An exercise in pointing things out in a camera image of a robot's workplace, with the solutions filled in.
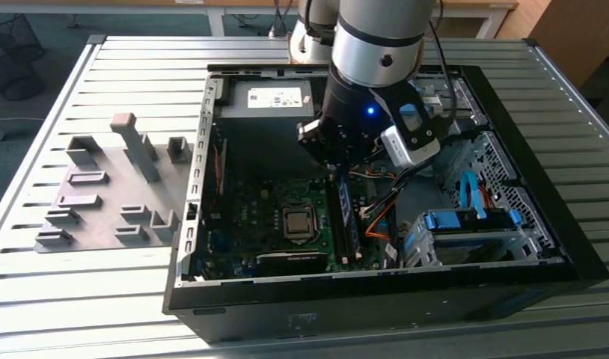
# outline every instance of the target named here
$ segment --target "motherboard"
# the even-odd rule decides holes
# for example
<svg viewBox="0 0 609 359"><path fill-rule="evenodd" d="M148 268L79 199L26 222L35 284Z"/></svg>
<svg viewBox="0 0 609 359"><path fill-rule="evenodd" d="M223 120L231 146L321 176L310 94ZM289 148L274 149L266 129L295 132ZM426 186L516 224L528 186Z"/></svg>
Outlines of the motherboard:
<svg viewBox="0 0 609 359"><path fill-rule="evenodd" d="M347 181L351 215L366 202L369 181ZM325 178L235 182L222 214L231 226L209 234L201 274L213 280L378 268L378 241L359 245L361 260L347 259L331 227L329 188Z"/></svg>

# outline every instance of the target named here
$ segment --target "gray 3d-printed holder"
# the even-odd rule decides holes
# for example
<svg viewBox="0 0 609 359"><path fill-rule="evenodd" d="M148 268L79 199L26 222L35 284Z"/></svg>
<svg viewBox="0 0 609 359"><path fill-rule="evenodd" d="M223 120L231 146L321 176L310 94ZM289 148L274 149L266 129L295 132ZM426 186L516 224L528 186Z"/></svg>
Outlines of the gray 3d-printed holder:
<svg viewBox="0 0 609 359"><path fill-rule="evenodd" d="M110 127L122 136L127 145L128 155L136 163L147 182L158 181L160 175L154 164L156 151L147 135L140 136L136 131L136 116L131 113L115 114Z"/></svg>
<svg viewBox="0 0 609 359"><path fill-rule="evenodd" d="M168 211L167 221L163 221L163 218L156 211L152 212L152 220L150 221L150 228L156 233L158 239L163 242L171 242L174 239L174 233L178 231L178 226L180 220L176 217L174 211Z"/></svg>
<svg viewBox="0 0 609 359"><path fill-rule="evenodd" d="M152 145L148 150L148 139L138 133L136 137L158 181L147 181L136 157L132 152L126 155L124 147L95 147L92 136L79 136L75 147L87 149L79 157L90 157L79 162L82 166L70 166L36 238L36 252L170 245L178 235L176 213L184 209L191 166L178 159L187 151L191 158L192 145L184 139L175 140L172 147L180 145L179 155L178 150L168 151L170 143Z"/></svg>
<svg viewBox="0 0 609 359"><path fill-rule="evenodd" d="M92 136L74 136L66 148L66 153L72 162L82 168L96 166L94 153L100 151L102 148L98 146Z"/></svg>

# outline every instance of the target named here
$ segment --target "white cable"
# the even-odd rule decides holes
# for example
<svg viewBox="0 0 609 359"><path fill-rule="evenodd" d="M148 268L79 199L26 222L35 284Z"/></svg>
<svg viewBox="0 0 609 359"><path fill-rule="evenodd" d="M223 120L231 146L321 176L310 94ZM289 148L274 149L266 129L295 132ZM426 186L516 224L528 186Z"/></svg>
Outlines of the white cable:
<svg viewBox="0 0 609 359"><path fill-rule="evenodd" d="M0 121L14 121L14 120L30 120L30 121L44 121L44 118L38 118L38 117L8 117L8 118L0 118Z"/></svg>
<svg viewBox="0 0 609 359"><path fill-rule="evenodd" d="M349 174L353 174L355 176L365 177L365 178L371 178L371 179L381 178L379 176L370 176L369 174L361 174L359 172L350 171Z"/></svg>

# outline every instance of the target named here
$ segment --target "slotted aluminum table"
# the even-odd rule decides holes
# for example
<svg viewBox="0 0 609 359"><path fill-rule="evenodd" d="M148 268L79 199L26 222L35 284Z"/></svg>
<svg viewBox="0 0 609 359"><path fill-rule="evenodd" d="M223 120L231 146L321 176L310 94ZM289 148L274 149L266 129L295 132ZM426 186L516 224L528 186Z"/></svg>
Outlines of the slotted aluminum table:
<svg viewBox="0 0 609 359"><path fill-rule="evenodd" d="M436 63L426 47L426 63ZM485 70L609 267L609 128L540 48L445 40L445 51L450 63ZM170 248L32 251L71 136L94 133L120 145L110 119L130 111L152 143L195 138L207 64L277 62L287 62L287 42L259 37L107 37L87 45L0 205L0 358L267 351L290 358L609 358L609 281L498 322L211 348L160 312Z"/></svg>

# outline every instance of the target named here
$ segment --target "mesh trash bin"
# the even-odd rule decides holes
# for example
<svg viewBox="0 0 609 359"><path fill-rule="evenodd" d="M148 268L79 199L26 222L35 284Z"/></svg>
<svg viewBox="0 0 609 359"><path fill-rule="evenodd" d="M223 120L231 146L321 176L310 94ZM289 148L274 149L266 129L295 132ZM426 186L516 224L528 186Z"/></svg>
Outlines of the mesh trash bin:
<svg viewBox="0 0 609 359"><path fill-rule="evenodd" d="M38 41L32 26L22 13L0 13L0 35L14 38L14 47L8 42L0 43L12 56L34 61L43 56L46 50Z"/></svg>
<svg viewBox="0 0 609 359"><path fill-rule="evenodd" d="M12 46L14 38L0 35L2 43ZM28 99L38 95L44 87L31 63L12 56L0 45L0 94L3 97L12 101Z"/></svg>

